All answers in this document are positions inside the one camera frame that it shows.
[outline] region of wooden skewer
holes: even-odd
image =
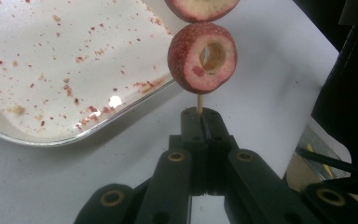
[[[202,100],[203,100],[202,96],[203,96],[202,94],[197,95],[197,114],[199,116],[202,114]]]

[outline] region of white table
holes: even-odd
[[[240,147],[283,176],[337,51],[291,0],[241,0],[228,15],[217,23],[236,40],[238,67],[204,105],[222,115]],[[0,139],[0,224],[73,223],[96,189],[138,186],[153,174],[169,135],[180,133],[180,112],[195,103],[173,84],[66,147]],[[194,198],[192,223],[227,223],[223,198]]]

